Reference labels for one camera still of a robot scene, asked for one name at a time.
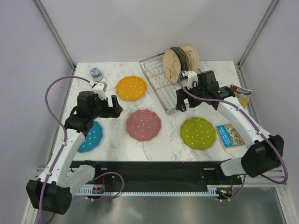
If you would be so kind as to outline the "yellow polka dot plate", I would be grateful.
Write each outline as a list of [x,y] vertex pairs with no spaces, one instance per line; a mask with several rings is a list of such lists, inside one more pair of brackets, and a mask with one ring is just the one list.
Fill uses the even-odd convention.
[[136,76],[128,76],[121,79],[116,85],[116,93],[126,101],[137,101],[145,95],[147,90],[146,82]]

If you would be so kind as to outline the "pink polka dot plate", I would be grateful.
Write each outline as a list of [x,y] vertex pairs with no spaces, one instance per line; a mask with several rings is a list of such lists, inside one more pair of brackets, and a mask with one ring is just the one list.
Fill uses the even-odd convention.
[[137,110],[129,115],[126,130],[138,141],[149,141],[156,137],[162,127],[159,116],[151,110]]

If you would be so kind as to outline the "blue polka dot plate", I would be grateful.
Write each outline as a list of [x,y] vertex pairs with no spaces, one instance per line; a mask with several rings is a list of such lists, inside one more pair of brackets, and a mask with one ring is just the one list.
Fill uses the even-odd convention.
[[93,127],[89,130],[84,142],[80,145],[77,152],[87,153],[96,148],[103,139],[103,128],[99,122],[94,121]]

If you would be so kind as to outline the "green polka dot plate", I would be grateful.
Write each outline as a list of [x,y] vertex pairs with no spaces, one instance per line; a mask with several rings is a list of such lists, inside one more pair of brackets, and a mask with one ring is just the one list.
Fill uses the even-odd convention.
[[186,119],[180,127],[182,141],[192,149],[206,150],[216,141],[216,130],[205,118]]

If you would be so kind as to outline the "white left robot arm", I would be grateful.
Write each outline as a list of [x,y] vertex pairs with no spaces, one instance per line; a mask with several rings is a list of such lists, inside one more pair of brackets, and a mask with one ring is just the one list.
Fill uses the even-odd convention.
[[29,180],[26,191],[35,209],[63,215],[71,205],[73,195],[88,181],[99,183],[103,173],[97,163],[86,161],[70,176],[68,169],[84,142],[94,120],[97,118],[118,118],[123,111],[117,97],[111,96],[112,106],[107,98],[100,98],[93,91],[81,91],[77,105],[62,126],[64,138],[61,148],[51,158],[37,180]]

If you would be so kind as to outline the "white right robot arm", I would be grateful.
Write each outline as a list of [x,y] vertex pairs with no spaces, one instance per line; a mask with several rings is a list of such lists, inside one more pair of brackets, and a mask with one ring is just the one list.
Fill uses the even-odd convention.
[[262,176],[272,181],[265,173],[279,166],[284,172],[284,179],[280,183],[286,183],[288,171],[282,158],[284,140],[280,135],[272,135],[262,128],[246,112],[229,87],[219,86],[213,71],[199,74],[195,71],[181,71],[178,77],[185,78],[187,86],[179,81],[181,88],[176,91],[176,109],[186,111],[186,99],[190,108],[201,103],[211,105],[237,130],[247,147],[243,157],[217,164],[214,178],[218,183],[226,183],[233,175],[248,175],[252,178]]

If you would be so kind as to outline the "small blue lidded jar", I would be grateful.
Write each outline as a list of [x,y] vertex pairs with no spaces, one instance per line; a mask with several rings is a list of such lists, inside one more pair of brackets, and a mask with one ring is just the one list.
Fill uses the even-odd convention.
[[95,82],[100,82],[103,79],[101,70],[99,67],[92,67],[90,69],[90,74]]

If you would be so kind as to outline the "cream plate at back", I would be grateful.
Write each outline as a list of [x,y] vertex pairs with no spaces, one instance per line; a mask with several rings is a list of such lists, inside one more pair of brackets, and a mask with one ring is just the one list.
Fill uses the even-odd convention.
[[191,44],[185,44],[181,48],[190,60],[190,70],[197,72],[199,68],[199,55],[196,48]]

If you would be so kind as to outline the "dark green plate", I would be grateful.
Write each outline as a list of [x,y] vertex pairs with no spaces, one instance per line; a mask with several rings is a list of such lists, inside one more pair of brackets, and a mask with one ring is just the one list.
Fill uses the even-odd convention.
[[181,64],[181,70],[187,71],[189,68],[187,54],[182,50],[181,47],[171,47],[170,49],[173,50],[174,53],[177,55]]

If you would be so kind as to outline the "yellow brown paperback book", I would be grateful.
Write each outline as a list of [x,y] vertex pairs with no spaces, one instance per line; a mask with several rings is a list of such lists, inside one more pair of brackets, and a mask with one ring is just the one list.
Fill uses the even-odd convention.
[[231,84],[230,85],[231,91],[235,94],[235,96],[238,98],[240,104],[243,106],[244,109],[246,109],[249,98],[252,94],[252,90],[247,90],[245,88],[236,86]]

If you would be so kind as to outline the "blue treehouse paperback book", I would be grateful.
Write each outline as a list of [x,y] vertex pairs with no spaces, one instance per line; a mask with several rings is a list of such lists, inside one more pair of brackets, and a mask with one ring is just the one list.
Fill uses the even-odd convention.
[[218,125],[215,129],[224,149],[245,145],[241,135],[231,124]]

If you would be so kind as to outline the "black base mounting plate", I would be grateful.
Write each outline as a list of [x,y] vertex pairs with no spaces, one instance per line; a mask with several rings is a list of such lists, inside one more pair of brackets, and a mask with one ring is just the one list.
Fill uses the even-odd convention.
[[101,161],[95,176],[108,172],[96,184],[166,184],[188,183],[199,185],[240,185],[242,180],[237,175],[219,178],[214,169],[214,161]]

